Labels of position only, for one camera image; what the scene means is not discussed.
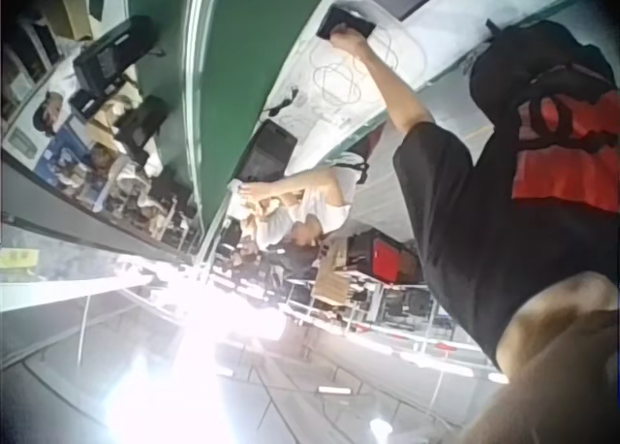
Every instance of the cable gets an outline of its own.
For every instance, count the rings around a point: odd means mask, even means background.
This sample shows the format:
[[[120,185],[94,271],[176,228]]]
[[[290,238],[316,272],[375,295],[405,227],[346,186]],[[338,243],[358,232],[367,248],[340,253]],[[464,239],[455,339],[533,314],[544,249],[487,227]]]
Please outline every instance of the cable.
[[[281,109],[289,107],[293,103],[298,93],[299,93],[299,89],[297,87],[293,87],[291,89],[290,98],[285,98],[279,105],[276,105],[273,108],[267,108],[261,112],[266,112],[269,117],[277,116],[280,113]]]

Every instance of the fluorescent light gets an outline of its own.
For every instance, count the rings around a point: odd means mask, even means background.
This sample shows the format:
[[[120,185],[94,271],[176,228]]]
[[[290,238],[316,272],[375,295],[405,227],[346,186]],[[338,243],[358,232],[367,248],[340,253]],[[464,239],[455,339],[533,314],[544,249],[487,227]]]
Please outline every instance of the fluorescent light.
[[[394,349],[392,349],[388,345],[374,342],[357,334],[349,334],[347,335],[347,338],[349,338],[357,345],[361,345],[362,347],[366,347],[367,349],[374,350],[375,352],[379,352],[380,354],[391,355],[394,352]]]
[[[416,355],[409,352],[401,352],[400,358],[406,362],[416,364],[420,368],[432,368],[445,373],[458,374],[459,376],[465,376],[467,378],[474,377],[474,371],[467,366],[453,365],[448,362],[441,362],[439,360],[424,357],[422,355]]]
[[[216,366],[215,374],[232,378],[234,376],[234,371],[232,371],[230,368],[226,368],[225,366]]]
[[[321,394],[339,394],[342,396],[348,396],[351,394],[351,389],[349,388],[334,388],[331,386],[319,386],[319,392]]]
[[[375,418],[372,422],[370,422],[370,430],[375,435],[375,438],[379,444],[385,444],[388,442],[388,436],[393,431],[393,428],[385,420]]]
[[[493,381],[494,383],[499,384],[508,384],[509,380],[505,374],[502,373],[488,373],[489,381]]]

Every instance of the person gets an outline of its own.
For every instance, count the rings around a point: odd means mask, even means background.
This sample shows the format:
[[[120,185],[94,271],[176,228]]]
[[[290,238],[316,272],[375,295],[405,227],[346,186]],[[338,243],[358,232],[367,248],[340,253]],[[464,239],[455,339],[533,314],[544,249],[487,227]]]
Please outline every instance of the person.
[[[297,247],[318,247],[325,235],[340,229],[347,220],[359,183],[368,170],[368,158],[381,131],[362,139],[336,160],[274,182],[241,184],[239,194],[257,203],[277,197],[282,206],[254,221],[259,248],[286,242]],[[307,260],[308,248],[299,248]]]
[[[510,380],[463,442],[618,442],[620,105],[601,52],[550,21],[495,35],[470,80],[494,125],[474,166],[360,34],[330,40],[404,136],[393,164],[429,289]]]
[[[32,123],[35,129],[48,137],[53,137],[57,129],[57,122],[61,117],[65,104],[79,90],[78,76],[74,69],[74,61],[90,40],[88,38],[73,41],[57,37],[58,46],[64,59],[56,66],[47,84],[46,97],[35,110]]]

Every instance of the bright light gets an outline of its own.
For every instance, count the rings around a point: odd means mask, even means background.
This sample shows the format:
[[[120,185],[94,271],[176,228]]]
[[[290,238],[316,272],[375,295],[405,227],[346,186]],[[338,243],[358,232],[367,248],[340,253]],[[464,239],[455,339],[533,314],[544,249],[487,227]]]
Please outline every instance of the bright light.
[[[499,384],[508,384],[509,380],[505,374],[502,373],[488,373],[489,381],[493,381],[494,383]]]
[[[424,357],[422,355],[412,354],[409,352],[401,352],[400,358],[407,362],[411,362],[412,364],[416,364],[420,368],[432,368],[443,371],[445,373],[458,374],[460,376],[465,376],[468,378],[474,377],[474,371],[467,366],[453,365],[447,362],[441,362],[439,360]]]
[[[388,442],[388,436],[393,431],[393,428],[385,420],[375,418],[372,422],[370,422],[370,430],[375,435],[375,438],[379,444],[386,444]]]
[[[236,284],[234,284],[234,282],[232,282],[231,280],[222,276],[218,276],[217,274],[211,273],[209,277],[213,282],[217,282],[218,284],[222,284],[223,286],[230,287],[231,289],[234,289],[234,287],[236,286]]]
[[[252,325],[249,327],[249,335],[253,334],[261,339],[280,340],[287,327],[287,317],[275,308],[256,310]]]
[[[264,297],[264,289],[255,285],[239,286],[236,291],[254,299],[262,300]]]
[[[357,345],[361,345],[362,347],[366,347],[367,349],[374,350],[375,352],[379,352],[380,354],[391,355],[394,352],[394,349],[392,349],[388,345],[380,344],[379,342],[366,339],[365,337],[361,337],[357,334],[348,334],[347,338]]]
[[[228,378],[232,378],[234,376],[234,371],[230,368],[226,368],[225,366],[216,366],[215,373],[219,376],[226,376]]]
[[[106,400],[106,421],[120,444],[235,442],[217,379],[229,372],[215,363],[214,352],[233,324],[221,309],[227,297],[212,286],[186,286],[193,309],[170,373],[154,374],[139,356]]]
[[[319,392],[321,394],[338,394],[341,396],[348,396],[351,394],[351,389],[349,388],[334,388],[331,386],[319,386]]]

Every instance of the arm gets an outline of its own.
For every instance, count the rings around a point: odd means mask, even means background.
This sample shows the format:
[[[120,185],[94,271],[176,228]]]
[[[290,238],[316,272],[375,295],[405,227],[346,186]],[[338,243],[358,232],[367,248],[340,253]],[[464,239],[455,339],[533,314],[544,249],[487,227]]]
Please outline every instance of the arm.
[[[330,40],[336,48],[347,51],[366,66],[386,102],[387,113],[398,132],[407,134],[416,124],[434,122],[433,116],[418,101],[411,87],[377,56],[356,30],[336,29]]]
[[[239,193],[249,200],[262,200],[266,197],[282,197],[310,187],[324,189],[325,200],[332,206],[343,206],[344,199],[338,179],[332,168],[317,168],[293,174],[275,182],[249,182],[242,184]]]

